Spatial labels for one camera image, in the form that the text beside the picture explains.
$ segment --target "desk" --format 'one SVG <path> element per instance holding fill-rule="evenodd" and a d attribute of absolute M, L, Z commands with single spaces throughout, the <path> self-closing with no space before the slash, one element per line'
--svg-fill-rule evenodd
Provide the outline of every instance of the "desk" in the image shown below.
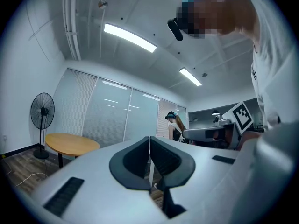
<path fill-rule="evenodd" d="M 58 153 L 59 167 L 63 167 L 62 155 L 75 156 L 86 154 L 97 150 L 100 145 L 85 137 L 69 133 L 50 133 L 45 137 L 46 144 Z"/>

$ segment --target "ceiling light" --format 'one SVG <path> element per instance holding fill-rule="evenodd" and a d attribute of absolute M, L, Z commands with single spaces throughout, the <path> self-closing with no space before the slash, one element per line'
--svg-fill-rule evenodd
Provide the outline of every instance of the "ceiling light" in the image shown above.
<path fill-rule="evenodd" d="M 110 33 L 110 34 L 113 34 L 113 35 L 116 35 L 116 36 L 119 36 L 123 39 L 126 39 L 138 46 L 141 46 L 142 48 L 148 50 L 149 52 L 153 53 L 155 50 L 156 50 L 156 46 L 149 43 L 148 41 L 146 41 L 145 39 L 133 34 L 133 33 L 130 33 L 124 29 L 121 29 L 119 27 L 116 27 L 116 26 L 113 26 L 111 24 L 108 24 L 106 23 L 105 24 L 105 28 L 104 28 L 104 31 L 107 32 L 107 33 Z"/>
<path fill-rule="evenodd" d="M 157 100 L 157 101 L 160 101 L 160 99 L 158 99 L 156 97 L 153 97 L 153 96 L 150 96 L 150 95 L 147 95 L 147 94 L 144 94 L 143 96 L 145 96 L 147 98 L 151 98 L 151 99 Z"/>
<path fill-rule="evenodd" d="M 218 110 L 214 110 L 214 111 L 212 112 L 212 115 L 218 115 L 218 114 L 220 114 Z"/>
<path fill-rule="evenodd" d="M 104 100 L 114 102 L 114 103 L 118 103 L 117 101 L 113 101 L 113 100 L 110 100 L 110 99 L 104 99 Z"/>
<path fill-rule="evenodd" d="M 118 84 L 114 84 L 114 83 L 111 83 L 111 82 L 108 82 L 108 81 L 105 81 L 105 80 L 103 80 L 103 83 L 108 84 L 108 85 L 112 85 L 112 86 L 115 86 L 115 87 L 118 87 L 118 88 L 121 88 L 121 89 L 124 89 L 124 90 L 127 89 L 127 87 L 124 87 L 124 86 L 121 86 L 121 85 L 118 85 Z"/>
<path fill-rule="evenodd" d="M 191 80 L 197 86 L 201 85 L 201 83 L 189 71 L 187 71 L 186 68 L 180 69 L 179 72 L 181 72 L 184 76 L 186 76 L 189 80 Z"/>

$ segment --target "person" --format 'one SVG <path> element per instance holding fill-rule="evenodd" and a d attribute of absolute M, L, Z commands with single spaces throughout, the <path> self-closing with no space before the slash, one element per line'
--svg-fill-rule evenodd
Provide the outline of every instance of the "person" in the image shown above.
<path fill-rule="evenodd" d="M 292 108 L 289 113 L 298 113 L 293 108 L 298 99 L 298 47 L 289 24 L 271 0 L 183 0 L 177 10 L 177 20 L 180 29 L 193 37 L 237 32 L 250 38 L 253 42 L 251 78 L 264 129 L 298 120 L 285 111 Z M 282 68 L 288 71 L 284 75 Z M 291 82 L 286 82 L 290 77 L 285 74 L 291 74 Z M 269 84 L 273 80 L 276 86 L 271 89 Z M 279 112 L 286 114 L 284 120 Z"/>
<path fill-rule="evenodd" d="M 186 129 L 178 113 L 170 111 L 166 116 L 170 124 L 168 125 L 169 139 L 183 142 L 182 133 Z"/>

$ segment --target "electric fan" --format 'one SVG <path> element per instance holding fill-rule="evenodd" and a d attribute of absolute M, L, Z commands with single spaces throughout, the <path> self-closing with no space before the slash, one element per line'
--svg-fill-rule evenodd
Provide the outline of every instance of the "electric fan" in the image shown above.
<path fill-rule="evenodd" d="M 54 118 L 54 101 L 48 93 L 40 93 L 31 105 L 31 120 L 36 128 L 39 129 L 39 150 L 33 152 L 38 159 L 46 159 L 49 154 L 42 149 L 42 130 L 46 129 L 52 123 Z"/>

